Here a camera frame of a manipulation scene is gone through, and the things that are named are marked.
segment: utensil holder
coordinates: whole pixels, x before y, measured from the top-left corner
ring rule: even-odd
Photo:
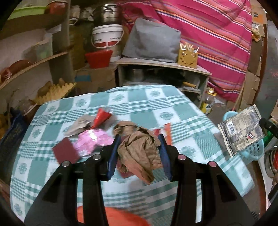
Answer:
[[[178,65],[197,68],[198,53],[190,52],[188,50],[179,50]]]

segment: egg tray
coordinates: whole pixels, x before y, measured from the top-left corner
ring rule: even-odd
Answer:
[[[36,96],[34,101],[37,103],[37,105],[42,105],[52,100],[62,99],[67,96],[76,85],[77,83],[65,83],[65,85],[60,87],[58,84],[53,84],[46,95],[42,97]]]

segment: pink striped blanket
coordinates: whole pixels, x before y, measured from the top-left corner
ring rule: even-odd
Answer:
[[[127,27],[145,18],[181,31],[181,42],[200,46],[198,65],[212,73],[209,86],[235,101],[251,49],[249,0],[120,1]]]

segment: rolling pin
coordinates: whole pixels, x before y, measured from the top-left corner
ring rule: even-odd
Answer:
[[[183,82],[183,84],[184,84],[184,85],[187,85],[187,86],[189,86],[189,87],[192,87],[192,88],[194,88],[194,89],[197,89],[197,86],[196,86],[196,85],[194,85],[194,84],[192,84],[192,83],[189,83],[189,82]]]

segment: teal checkered pattern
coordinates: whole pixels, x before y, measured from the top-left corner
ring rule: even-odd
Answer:
[[[133,121],[148,129],[163,128],[164,124],[171,123],[173,145],[179,153],[199,163],[217,162],[241,195],[253,187],[252,177],[240,157],[230,159],[229,154],[220,149],[214,138],[219,130],[175,87],[119,87],[52,101],[39,108],[20,145],[11,179],[11,206],[21,220],[59,166],[52,148],[64,138],[63,133],[78,117],[96,115],[100,107],[109,108],[117,118],[106,127],[108,134],[112,135],[112,128],[119,120]],[[109,182],[101,182],[105,206],[135,213],[153,226],[170,225],[177,182],[169,182],[163,169],[153,170],[153,173],[155,180],[147,185],[136,176],[123,179],[116,170]],[[201,220],[202,191],[200,180],[196,183],[198,222]],[[82,180],[79,180],[78,206],[82,205],[82,200]]]

